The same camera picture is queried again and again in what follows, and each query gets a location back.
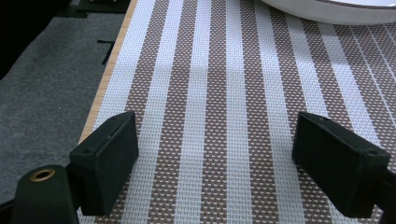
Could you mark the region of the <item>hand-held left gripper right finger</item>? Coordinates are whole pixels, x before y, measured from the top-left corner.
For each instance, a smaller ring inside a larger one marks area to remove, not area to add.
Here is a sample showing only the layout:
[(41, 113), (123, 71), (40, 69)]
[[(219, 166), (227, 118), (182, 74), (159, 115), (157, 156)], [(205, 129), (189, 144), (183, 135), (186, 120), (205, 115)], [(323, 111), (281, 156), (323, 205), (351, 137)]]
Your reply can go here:
[(346, 217), (391, 217), (390, 154), (319, 115), (298, 115), (292, 159)]

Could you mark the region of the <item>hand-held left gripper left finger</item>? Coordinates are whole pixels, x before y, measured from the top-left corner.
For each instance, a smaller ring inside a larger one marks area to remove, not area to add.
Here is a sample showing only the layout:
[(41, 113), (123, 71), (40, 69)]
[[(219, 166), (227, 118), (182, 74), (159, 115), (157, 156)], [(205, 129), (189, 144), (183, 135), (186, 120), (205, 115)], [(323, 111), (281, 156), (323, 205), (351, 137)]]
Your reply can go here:
[(109, 215), (138, 158), (135, 113), (107, 119), (69, 154), (69, 170), (82, 180), (85, 216)]

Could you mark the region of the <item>grey felt mat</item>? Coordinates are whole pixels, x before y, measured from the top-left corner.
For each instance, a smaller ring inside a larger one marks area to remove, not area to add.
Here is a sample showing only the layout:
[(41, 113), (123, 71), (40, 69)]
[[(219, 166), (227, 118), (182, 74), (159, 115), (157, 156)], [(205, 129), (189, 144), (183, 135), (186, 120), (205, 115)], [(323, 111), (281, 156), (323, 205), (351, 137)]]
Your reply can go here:
[(123, 18), (52, 19), (0, 80), (0, 204), (29, 171), (69, 162)]

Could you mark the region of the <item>brown white striped woven placemat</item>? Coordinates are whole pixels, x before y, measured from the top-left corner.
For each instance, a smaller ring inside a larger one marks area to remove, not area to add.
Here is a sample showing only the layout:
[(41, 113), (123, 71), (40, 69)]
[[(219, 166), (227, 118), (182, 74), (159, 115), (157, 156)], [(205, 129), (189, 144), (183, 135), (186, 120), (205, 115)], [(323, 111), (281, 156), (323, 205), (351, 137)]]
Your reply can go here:
[(302, 111), (391, 154), (396, 23), (300, 19), (261, 0), (131, 0), (86, 123), (132, 110), (139, 157), (82, 224), (377, 224), (339, 213), (291, 158)]

